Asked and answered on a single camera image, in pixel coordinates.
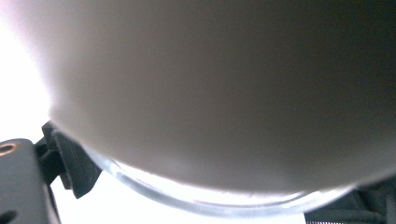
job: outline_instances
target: screw hole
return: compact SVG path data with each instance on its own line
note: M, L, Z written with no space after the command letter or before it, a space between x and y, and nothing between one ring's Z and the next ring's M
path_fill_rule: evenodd
M0 156L11 153L12 151L15 150L15 148L17 148L17 145L15 144L4 144L0 146Z
M8 224L17 216L16 211L7 211L0 215L0 224Z

